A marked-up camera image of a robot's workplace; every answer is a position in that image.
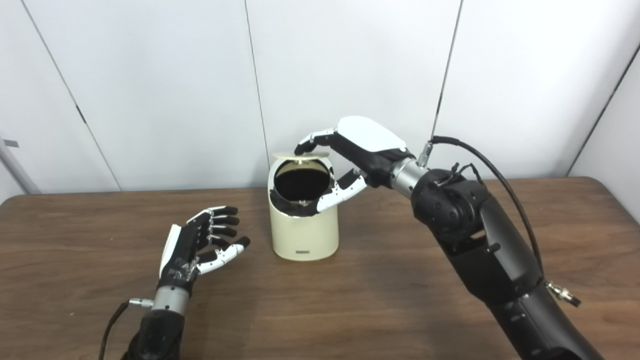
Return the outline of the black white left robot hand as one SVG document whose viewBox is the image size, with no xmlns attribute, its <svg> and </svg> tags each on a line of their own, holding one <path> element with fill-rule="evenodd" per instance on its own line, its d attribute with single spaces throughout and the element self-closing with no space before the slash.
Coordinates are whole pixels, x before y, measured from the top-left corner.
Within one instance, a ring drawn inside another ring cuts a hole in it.
<svg viewBox="0 0 640 360">
<path fill-rule="evenodd" d="M 236 259 L 250 244 L 247 236 L 233 241 L 238 212 L 227 205 L 209 207 L 183 225 L 173 224 L 160 259 L 157 289 L 182 289 L 190 296 L 198 276 Z"/>
</svg>

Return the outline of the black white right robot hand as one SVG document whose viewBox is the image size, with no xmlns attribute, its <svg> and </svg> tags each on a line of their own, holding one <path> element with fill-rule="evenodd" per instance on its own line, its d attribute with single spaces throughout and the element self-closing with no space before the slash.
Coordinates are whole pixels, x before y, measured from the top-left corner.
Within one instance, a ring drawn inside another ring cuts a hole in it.
<svg viewBox="0 0 640 360">
<path fill-rule="evenodd" d="M 374 120 L 347 116 L 332 129 L 316 131 L 300 141 L 294 154 L 313 152 L 317 146 L 329 147 L 354 165 L 329 191 L 307 205 L 302 216 L 320 214 L 347 201 L 366 187 L 393 186 L 393 170 L 405 160 L 415 160 L 404 140 Z"/>
</svg>

